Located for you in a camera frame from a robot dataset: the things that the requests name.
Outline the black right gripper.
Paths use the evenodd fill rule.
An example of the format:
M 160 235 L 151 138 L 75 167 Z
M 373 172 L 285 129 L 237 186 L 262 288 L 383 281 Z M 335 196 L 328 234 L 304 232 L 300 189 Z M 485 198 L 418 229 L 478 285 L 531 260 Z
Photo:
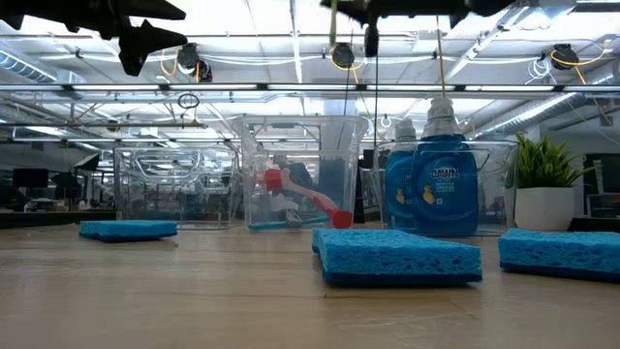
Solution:
M 364 39 L 366 57 L 375 57 L 379 49 L 380 17 L 387 16 L 449 16 L 453 28 L 469 13 L 493 16 L 514 0 L 321 0 L 320 5 L 353 19 L 360 25 L 368 24 Z

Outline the clear shallow plastic bin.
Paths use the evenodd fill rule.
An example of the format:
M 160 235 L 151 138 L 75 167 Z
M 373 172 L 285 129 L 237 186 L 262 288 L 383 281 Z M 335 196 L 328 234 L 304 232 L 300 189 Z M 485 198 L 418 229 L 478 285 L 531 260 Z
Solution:
M 166 220 L 180 230 L 233 226 L 242 197 L 236 151 L 117 147 L 112 155 L 118 220 Z
M 431 238 L 469 238 L 499 236 L 514 224 L 514 203 L 516 194 L 516 165 L 518 144 L 511 141 L 467 141 L 471 147 L 478 169 L 479 222 L 478 229 L 471 236 L 426 236 Z M 373 184 L 378 195 L 381 210 L 381 222 L 387 223 L 385 198 L 385 172 L 388 155 L 395 141 L 379 143 L 375 148 L 372 168 Z M 414 180 L 412 175 L 413 203 Z M 409 229 L 394 229 L 406 233 L 425 236 L 414 226 Z

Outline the blue dish soap bottle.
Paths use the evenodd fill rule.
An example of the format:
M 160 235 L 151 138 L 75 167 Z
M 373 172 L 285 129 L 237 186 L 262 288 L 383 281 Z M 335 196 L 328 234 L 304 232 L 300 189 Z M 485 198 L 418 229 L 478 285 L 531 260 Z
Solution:
M 416 140 L 411 119 L 401 120 L 395 125 L 395 145 L 388 155 L 385 172 L 386 215 L 391 229 L 414 226 L 412 173 Z
M 413 215 L 426 236 L 473 235 L 478 229 L 478 169 L 447 97 L 431 101 L 412 167 Z

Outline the green plant in white pot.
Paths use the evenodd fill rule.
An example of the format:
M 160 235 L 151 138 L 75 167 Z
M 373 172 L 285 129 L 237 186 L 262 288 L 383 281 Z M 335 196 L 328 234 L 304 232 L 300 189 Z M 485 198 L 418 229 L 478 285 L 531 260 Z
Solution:
M 576 169 L 569 143 L 551 143 L 548 136 L 538 141 L 517 134 L 514 223 L 519 229 L 564 232 L 574 218 L 575 182 L 595 170 Z

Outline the light blue sponge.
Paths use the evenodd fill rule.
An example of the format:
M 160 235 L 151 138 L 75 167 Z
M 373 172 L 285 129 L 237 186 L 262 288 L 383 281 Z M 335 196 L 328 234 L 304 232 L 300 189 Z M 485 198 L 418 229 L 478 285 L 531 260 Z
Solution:
M 312 250 L 337 286 L 460 286 L 482 281 L 481 249 L 398 230 L 316 228 Z
M 509 272 L 620 283 L 620 234 L 511 229 L 498 239 Z
M 151 241 L 177 235 L 177 226 L 172 221 L 116 220 L 83 221 L 79 235 L 102 242 Z

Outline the black monitor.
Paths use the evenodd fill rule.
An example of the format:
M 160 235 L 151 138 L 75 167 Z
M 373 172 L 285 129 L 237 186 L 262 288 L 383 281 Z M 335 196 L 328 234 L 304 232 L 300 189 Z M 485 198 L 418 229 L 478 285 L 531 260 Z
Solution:
M 46 188 L 48 169 L 13 169 L 12 183 L 18 188 Z

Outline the red dish brush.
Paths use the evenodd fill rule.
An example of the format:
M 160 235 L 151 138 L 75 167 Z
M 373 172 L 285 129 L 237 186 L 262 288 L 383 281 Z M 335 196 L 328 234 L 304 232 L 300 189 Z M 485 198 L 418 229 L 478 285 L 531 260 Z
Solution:
M 349 229 L 353 224 L 353 214 L 350 211 L 339 208 L 332 199 L 323 193 L 295 184 L 291 180 L 289 169 L 266 170 L 263 181 L 267 191 L 274 189 L 289 190 L 310 199 L 329 218 L 335 229 Z

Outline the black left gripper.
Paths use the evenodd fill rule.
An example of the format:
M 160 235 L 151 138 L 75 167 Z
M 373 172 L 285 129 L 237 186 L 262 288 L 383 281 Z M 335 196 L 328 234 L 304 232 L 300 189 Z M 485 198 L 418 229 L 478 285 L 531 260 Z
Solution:
M 0 20 L 20 30 L 26 16 L 60 22 L 68 31 L 98 32 L 103 40 L 119 39 L 122 54 L 149 54 L 183 46 L 180 33 L 154 27 L 147 20 L 133 26 L 129 16 L 183 20 L 186 13 L 168 0 L 0 0 Z

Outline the clear tall plastic bin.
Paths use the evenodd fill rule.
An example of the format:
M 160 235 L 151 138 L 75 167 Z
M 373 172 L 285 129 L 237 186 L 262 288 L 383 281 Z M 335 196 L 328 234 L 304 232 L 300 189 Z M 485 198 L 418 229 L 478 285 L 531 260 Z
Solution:
M 278 203 L 265 189 L 264 172 L 280 170 L 276 156 L 303 163 L 317 192 L 344 210 L 356 205 L 359 146 L 367 121 L 359 116 L 246 115 L 234 128 L 240 138 L 245 224 L 279 222 Z M 304 197 L 298 211 L 302 220 L 327 217 Z

